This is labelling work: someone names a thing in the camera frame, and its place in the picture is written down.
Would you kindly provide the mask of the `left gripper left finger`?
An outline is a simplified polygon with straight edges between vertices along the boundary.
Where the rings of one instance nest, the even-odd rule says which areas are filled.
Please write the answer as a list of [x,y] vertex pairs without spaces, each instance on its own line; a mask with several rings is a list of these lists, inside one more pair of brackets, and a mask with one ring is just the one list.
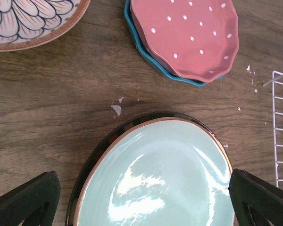
[[0,196],[0,226],[51,226],[60,198],[56,172],[44,172]]

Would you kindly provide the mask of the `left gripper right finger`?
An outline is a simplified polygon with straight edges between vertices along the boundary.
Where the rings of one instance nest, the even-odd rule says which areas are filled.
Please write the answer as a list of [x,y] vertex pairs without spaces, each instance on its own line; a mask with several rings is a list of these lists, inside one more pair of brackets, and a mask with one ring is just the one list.
[[228,190],[239,225],[283,226],[283,190],[240,169]]

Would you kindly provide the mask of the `black rimmed beige plate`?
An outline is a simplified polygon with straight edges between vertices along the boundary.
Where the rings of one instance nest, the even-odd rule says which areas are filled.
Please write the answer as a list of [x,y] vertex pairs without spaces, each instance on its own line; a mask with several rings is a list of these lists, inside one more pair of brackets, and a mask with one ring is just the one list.
[[94,168],[94,166],[96,165],[100,157],[103,155],[105,150],[109,147],[109,145],[112,144],[118,137],[120,137],[122,134],[124,134],[126,131],[128,131],[132,127],[140,125],[143,122],[147,122],[150,120],[159,119],[163,117],[176,117],[176,118],[186,119],[188,121],[194,122],[197,125],[204,128],[206,131],[208,131],[211,135],[213,135],[214,138],[216,138],[216,135],[205,124],[183,113],[171,112],[171,111],[158,111],[158,112],[141,114],[139,116],[136,116],[134,118],[127,120],[123,124],[116,127],[113,131],[108,133],[108,135],[102,139],[102,141],[95,147],[95,149],[90,154],[87,161],[85,162],[84,166],[82,167],[76,179],[72,193],[70,195],[70,199],[69,199],[69,203],[67,207],[67,213],[66,213],[66,220],[65,220],[66,226],[72,226],[74,224],[73,218],[75,214],[76,202],[79,198],[80,192],[82,191],[83,185],[89,173]]

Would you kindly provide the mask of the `green plate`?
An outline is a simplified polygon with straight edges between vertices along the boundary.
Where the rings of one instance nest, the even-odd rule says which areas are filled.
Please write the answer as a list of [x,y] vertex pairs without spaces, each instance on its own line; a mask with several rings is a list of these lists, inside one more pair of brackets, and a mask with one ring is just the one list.
[[197,121],[162,117],[108,146],[79,195],[75,226],[232,226],[232,166]]

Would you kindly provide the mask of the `red dotted scalloped plate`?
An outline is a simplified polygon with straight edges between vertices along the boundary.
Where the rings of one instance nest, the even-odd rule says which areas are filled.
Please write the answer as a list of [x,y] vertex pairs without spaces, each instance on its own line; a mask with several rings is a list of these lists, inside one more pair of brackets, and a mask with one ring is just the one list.
[[133,0],[134,25],[150,55],[171,73],[212,82],[228,73],[239,49],[230,0]]

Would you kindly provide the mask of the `floral patterned brown plate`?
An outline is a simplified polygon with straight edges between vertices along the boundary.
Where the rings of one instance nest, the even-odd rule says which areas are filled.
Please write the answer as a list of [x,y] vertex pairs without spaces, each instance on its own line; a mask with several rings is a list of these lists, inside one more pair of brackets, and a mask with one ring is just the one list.
[[34,48],[73,28],[88,0],[0,0],[0,52]]

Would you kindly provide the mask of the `blue dotted plate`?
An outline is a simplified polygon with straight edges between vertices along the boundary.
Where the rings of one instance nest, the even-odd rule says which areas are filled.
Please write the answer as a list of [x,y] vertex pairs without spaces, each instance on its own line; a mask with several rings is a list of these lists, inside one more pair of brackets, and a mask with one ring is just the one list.
[[124,16],[141,57],[165,77],[203,87],[218,66],[218,28],[208,25],[212,0],[128,0]]

